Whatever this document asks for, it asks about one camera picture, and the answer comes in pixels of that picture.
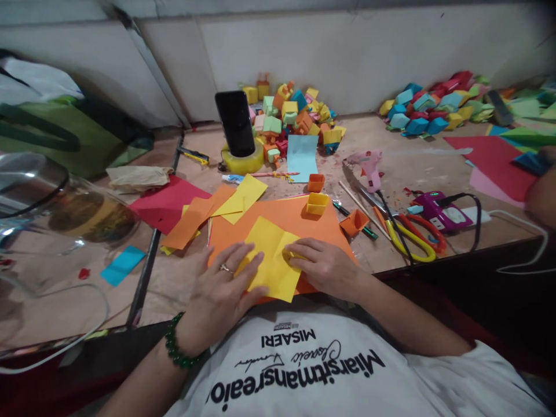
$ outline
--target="woman's left hand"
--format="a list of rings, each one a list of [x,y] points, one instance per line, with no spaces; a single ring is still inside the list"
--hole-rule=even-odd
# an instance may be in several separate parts
[[[268,293],[267,287],[256,287],[243,295],[257,274],[264,257],[262,252],[236,277],[220,270],[220,265],[225,264],[230,271],[236,271],[253,248],[252,243],[233,244],[220,252],[210,267],[207,263],[214,248],[201,254],[191,298],[175,328],[178,347],[187,357],[196,357],[221,340],[249,308]]]

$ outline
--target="tape roll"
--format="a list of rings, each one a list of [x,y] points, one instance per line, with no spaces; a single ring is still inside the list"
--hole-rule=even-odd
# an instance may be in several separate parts
[[[232,174],[246,175],[257,172],[265,163],[262,145],[259,141],[255,141],[255,152],[249,156],[239,158],[230,153],[228,144],[222,148],[222,159],[226,163],[228,170]]]

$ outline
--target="glue stick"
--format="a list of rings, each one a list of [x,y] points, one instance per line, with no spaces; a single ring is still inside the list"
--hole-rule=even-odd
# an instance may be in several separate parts
[[[243,181],[243,178],[241,175],[223,175],[222,176],[222,180],[223,181],[227,181],[227,182],[232,182],[234,184],[240,184]]]

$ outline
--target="white cable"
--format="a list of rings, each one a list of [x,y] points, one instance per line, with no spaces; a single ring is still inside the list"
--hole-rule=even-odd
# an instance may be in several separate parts
[[[21,288],[22,284],[17,281],[17,280],[13,280],[10,279],[9,277],[6,277],[2,274],[0,274],[0,279],[3,279],[5,281],[8,281],[10,284],[13,284],[14,286]],[[64,292],[64,291],[68,291],[68,290],[73,290],[74,288],[82,288],[82,287],[91,287],[94,288],[95,290],[98,291],[98,293],[100,294],[101,298],[103,299],[104,302],[104,318],[100,321],[100,323],[98,323],[95,327],[93,327],[91,330],[89,330],[87,333],[85,333],[83,336],[81,336],[79,339],[73,341],[72,343],[70,343],[69,345],[67,345],[66,347],[63,347],[62,349],[60,349],[58,352],[51,354],[50,356],[44,358],[43,360],[38,361],[37,363],[34,363],[33,365],[29,365],[25,368],[19,368],[19,369],[11,369],[11,368],[3,368],[0,367],[0,374],[6,374],[6,375],[16,375],[16,374],[22,374],[24,372],[30,371],[31,369],[34,369],[38,366],[41,366],[42,364],[48,362],[51,359],[54,359],[56,356],[61,355],[62,353],[70,350],[72,347],[74,347],[75,345],[77,345],[79,342],[82,342],[83,340],[85,340],[87,337],[91,336],[91,334],[93,334],[94,332],[96,332],[103,324],[104,322],[107,320],[108,315],[110,314],[110,306],[108,305],[108,300],[106,299],[106,296],[104,295],[103,291],[100,289],[100,287],[98,287],[95,284],[80,284],[80,285],[76,285],[73,287],[68,287],[68,288],[63,288],[62,290],[56,290],[56,291],[52,291],[52,292],[47,292],[46,294],[42,294],[42,295],[38,295],[38,296],[34,296],[33,298],[43,298],[43,297],[47,297],[48,295],[53,295],[53,294],[57,294],[59,292]],[[30,295],[28,290],[24,290],[24,292],[27,295]]]
[[[498,268],[496,270],[496,272],[506,273],[506,274],[510,274],[510,275],[532,275],[532,274],[556,271],[556,268],[552,268],[552,269],[545,269],[545,270],[532,271],[532,272],[506,272],[505,270],[508,269],[508,268],[517,268],[519,266],[529,266],[529,265],[533,265],[535,262],[537,262],[540,259],[540,257],[543,255],[544,250],[546,249],[546,247],[548,245],[548,232],[546,230],[544,230],[543,228],[540,228],[537,225],[535,225],[531,222],[528,222],[527,220],[520,219],[519,217],[514,216],[513,214],[510,214],[510,213],[508,213],[504,210],[492,210],[492,211],[488,212],[488,214],[492,214],[492,213],[504,213],[505,215],[511,217],[514,220],[522,222],[523,224],[526,224],[527,226],[530,226],[533,229],[537,229],[539,232],[541,232],[543,234],[543,242],[541,243],[541,245],[539,247],[539,250],[537,251],[536,255],[533,257],[533,259],[531,259],[529,262],[526,262],[524,264],[515,264],[515,265],[502,266],[501,268]]]

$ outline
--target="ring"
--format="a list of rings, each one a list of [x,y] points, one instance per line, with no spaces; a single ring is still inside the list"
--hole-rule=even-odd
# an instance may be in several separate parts
[[[218,268],[218,270],[224,270],[226,272],[229,272],[230,274],[234,274],[235,272],[232,271],[231,269],[229,269],[226,264],[220,264],[220,267]]]

